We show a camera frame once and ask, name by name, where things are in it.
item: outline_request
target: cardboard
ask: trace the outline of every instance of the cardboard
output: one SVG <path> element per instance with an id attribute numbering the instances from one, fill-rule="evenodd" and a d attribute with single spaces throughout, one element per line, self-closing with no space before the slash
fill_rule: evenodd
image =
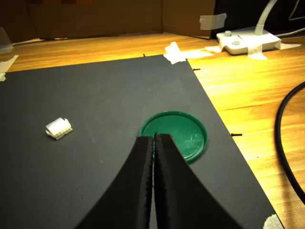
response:
<path id="1" fill-rule="evenodd" d="M 40 39 L 162 32 L 161 0 L 28 4 Z"/>
<path id="2" fill-rule="evenodd" d="M 170 32 L 209 38 L 202 15 L 215 0 L 3 0 L 3 27 L 12 42 Z"/>
<path id="3" fill-rule="evenodd" d="M 179 35 L 210 38 L 200 30 L 201 15 L 214 15 L 215 0 L 163 0 L 163 30 Z"/>
<path id="4" fill-rule="evenodd" d="M 0 10 L 0 27 L 12 43 L 37 38 L 23 0 L 1 0 Z"/>

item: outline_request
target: black mat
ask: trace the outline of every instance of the black mat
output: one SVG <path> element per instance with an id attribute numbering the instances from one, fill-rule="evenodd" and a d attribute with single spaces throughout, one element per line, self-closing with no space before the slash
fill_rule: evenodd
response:
<path id="1" fill-rule="evenodd" d="M 119 172 L 143 122 L 166 110 L 205 125 L 208 145 L 191 168 L 241 226 L 263 228 L 275 214 L 188 62 L 153 56 L 6 78 L 0 82 L 2 228 L 76 226 Z M 55 141 L 45 125 L 58 117 L 73 131 Z"/>

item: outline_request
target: black cable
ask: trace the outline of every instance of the black cable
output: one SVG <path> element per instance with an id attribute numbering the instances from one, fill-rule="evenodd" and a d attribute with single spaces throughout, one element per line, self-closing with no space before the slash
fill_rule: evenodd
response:
<path id="1" fill-rule="evenodd" d="M 275 145 L 276 145 L 278 157 L 280 159 L 280 163 L 288 177 L 291 186 L 294 188 L 296 194 L 299 196 L 303 204 L 305 204 L 305 193 L 302 190 L 299 183 L 297 182 L 293 172 L 291 171 L 291 168 L 288 164 L 288 161 L 284 153 L 282 139 L 281 139 L 281 121 L 285 106 L 288 103 L 288 101 L 291 99 L 291 97 L 294 96 L 298 91 L 302 90 L 303 88 L 305 88 L 305 82 L 301 83 L 300 85 L 295 87 L 291 92 L 289 92 L 288 95 L 286 95 L 286 97 L 282 101 L 280 107 L 278 108 L 276 120 L 275 120 Z"/>

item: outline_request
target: wooden table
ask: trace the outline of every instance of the wooden table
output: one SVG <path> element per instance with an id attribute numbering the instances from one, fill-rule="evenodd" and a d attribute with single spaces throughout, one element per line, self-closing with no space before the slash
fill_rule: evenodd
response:
<path id="1" fill-rule="evenodd" d="M 18 54 L 10 72 L 165 53 L 176 41 L 181 51 L 203 49 L 217 41 L 173 34 L 130 35 L 75 40 L 36 41 L 15 45 L 4 61 Z M 292 189 L 275 151 L 274 124 L 283 98 L 305 81 L 305 37 L 283 40 L 301 47 L 264 52 L 268 60 L 227 51 L 190 59 L 200 83 L 275 208 L 286 229 L 305 228 L 305 206 Z M 305 190 L 305 90 L 287 105 L 282 141 L 294 175 Z"/>

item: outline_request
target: white plastic connector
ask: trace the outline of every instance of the white plastic connector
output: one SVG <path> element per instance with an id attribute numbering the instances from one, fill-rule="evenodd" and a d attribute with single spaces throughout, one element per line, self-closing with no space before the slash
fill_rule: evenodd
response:
<path id="1" fill-rule="evenodd" d="M 64 135 L 72 131 L 71 124 L 67 119 L 58 118 L 54 122 L 46 125 L 47 135 L 55 138 L 56 140 L 62 138 Z"/>

